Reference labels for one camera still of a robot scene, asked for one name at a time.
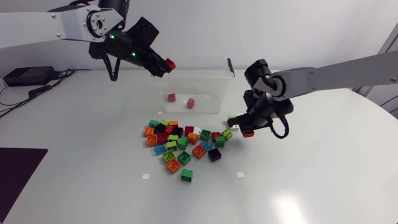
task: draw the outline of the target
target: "black cable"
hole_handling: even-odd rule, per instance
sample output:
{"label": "black cable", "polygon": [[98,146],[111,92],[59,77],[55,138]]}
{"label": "black cable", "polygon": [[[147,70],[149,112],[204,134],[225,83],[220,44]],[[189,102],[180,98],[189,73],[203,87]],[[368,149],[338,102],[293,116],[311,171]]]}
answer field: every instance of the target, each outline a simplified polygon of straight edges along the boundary
{"label": "black cable", "polygon": [[269,123],[269,128],[271,129],[272,133],[274,133],[274,135],[277,138],[284,139],[289,134],[289,124],[287,123],[287,120],[286,120],[285,116],[281,116],[281,117],[279,117],[279,119],[282,122],[282,124],[285,126],[285,134],[283,136],[280,136],[278,133],[276,133],[276,131],[274,129],[274,125],[272,124],[272,121],[268,122]]}

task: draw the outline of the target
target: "black block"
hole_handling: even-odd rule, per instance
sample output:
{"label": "black block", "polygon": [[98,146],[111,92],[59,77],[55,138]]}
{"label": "black block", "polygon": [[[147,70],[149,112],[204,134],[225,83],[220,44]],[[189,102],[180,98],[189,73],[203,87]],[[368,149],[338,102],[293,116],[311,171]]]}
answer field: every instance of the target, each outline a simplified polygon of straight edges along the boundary
{"label": "black block", "polygon": [[184,129],[183,128],[173,128],[173,135],[178,135],[180,138],[184,134]]}
{"label": "black block", "polygon": [[155,134],[162,134],[164,133],[164,131],[166,130],[166,125],[164,124],[158,124],[158,126],[156,126],[155,128]]}
{"label": "black block", "polygon": [[217,148],[210,150],[208,152],[208,155],[212,162],[221,159],[221,153],[219,152],[219,150]]}

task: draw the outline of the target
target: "pile of blocks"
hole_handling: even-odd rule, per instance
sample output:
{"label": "pile of blocks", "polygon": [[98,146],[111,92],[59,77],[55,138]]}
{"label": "pile of blocks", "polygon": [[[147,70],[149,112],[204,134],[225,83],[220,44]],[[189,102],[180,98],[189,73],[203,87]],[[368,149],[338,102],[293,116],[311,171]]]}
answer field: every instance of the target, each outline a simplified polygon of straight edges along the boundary
{"label": "pile of blocks", "polygon": [[[201,159],[207,153],[212,162],[221,159],[218,147],[224,147],[233,134],[228,129],[221,133],[211,132],[193,126],[182,128],[178,126],[178,121],[150,120],[144,136],[147,138],[148,147],[154,147],[156,155],[163,156],[166,167],[174,174],[181,165],[186,166],[191,161],[192,155]],[[186,151],[189,144],[195,146],[192,155]],[[178,150],[181,150],[181,153],[176,157]],[[181,180],[192,182],[192,179],[193,171],[182,169]]]}

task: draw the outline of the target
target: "orange block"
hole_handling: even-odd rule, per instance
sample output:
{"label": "orange block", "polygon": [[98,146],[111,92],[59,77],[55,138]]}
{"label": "orange block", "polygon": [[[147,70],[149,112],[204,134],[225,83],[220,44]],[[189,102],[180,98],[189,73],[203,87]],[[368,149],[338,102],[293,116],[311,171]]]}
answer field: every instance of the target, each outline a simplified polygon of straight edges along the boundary
{"label": "orange block", "polygon": [[176,173],[177,170],[180,169],[181,163],[177,161],[175,158],[173,158],[172,160],[166,163],[166,166],[169,169],[169,171],[171,171],[171,173],[174,174]]}
{"label": "orange block", "polygon": [[144,131],[144,136],[149,137],[155,134],[155,128],[146,128]]}
{"label": "orange block", "polygon": [[193,134],[193,133],[189,133],[188,134],[188,142],[191,144],[196,144],[198,142],[198,135],[197,134]]}
{"label": "orange block", "polygon": [[205,154],[206,154],[206,149],[204,147],[202,147],[201,145],[195,147],[192,150],[192,153],[198,158],[202,158]]}
{"label": "orange block", "polygon": [[147,143],[148,143],[148,147],[154,147],[154,146],[156,146],[156,144],[157,144],[156,135],[148,136],[148,137],[147,137]]}
{"label": "orange block", "polygon": [[170,121],[169,126],[174,126],[175,128],[178,127],[178,121]]}

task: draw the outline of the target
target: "white wall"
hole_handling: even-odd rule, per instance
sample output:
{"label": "white wall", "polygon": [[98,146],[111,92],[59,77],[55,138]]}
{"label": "white wall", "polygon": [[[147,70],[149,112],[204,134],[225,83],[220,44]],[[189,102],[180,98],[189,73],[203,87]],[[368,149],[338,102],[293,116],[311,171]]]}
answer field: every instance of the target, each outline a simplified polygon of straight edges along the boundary
{"label": "white wall", "polygon": [[[225,54],[236,68],[259,58],[282,70],[369,56],[398,22],[397,0],[131,1],[127,26],[141,16],[151,21],[160,30],[152,45],[159,54]],[[2,0],[0,12],[48,11],[69,2]],[[12,37],[2,30],[0,38]],[[88,55],[88,43],[66,40],[0,49],[0,58],[0,77],[25,66],[104,69]]]}

